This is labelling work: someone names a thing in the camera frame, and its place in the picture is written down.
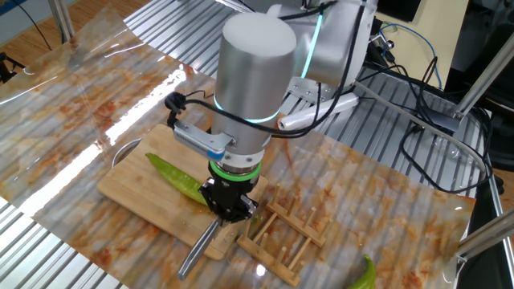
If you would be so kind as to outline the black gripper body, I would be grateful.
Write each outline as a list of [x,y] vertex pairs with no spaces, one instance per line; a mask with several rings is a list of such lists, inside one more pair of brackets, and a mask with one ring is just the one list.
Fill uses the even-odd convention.
[[248,196],[255,185],[255,181],[230,181],[223,177],[209,177],[198,192],[213,212],[224,212],[227,209],[255,212],[258,202]]

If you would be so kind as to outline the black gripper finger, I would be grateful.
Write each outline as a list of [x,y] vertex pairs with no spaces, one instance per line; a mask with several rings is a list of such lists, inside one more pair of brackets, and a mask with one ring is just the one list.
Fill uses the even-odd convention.
[[213,213],[220,218],[223,222],[235,223],[237,222],[237,205],[223,205],[221,203],[211,203],[210,208]]
[[259,203],[250,199],[247,195],[242,194],[233,207],[232,222],[241,222],[252,218],[255,211],[259,207]]

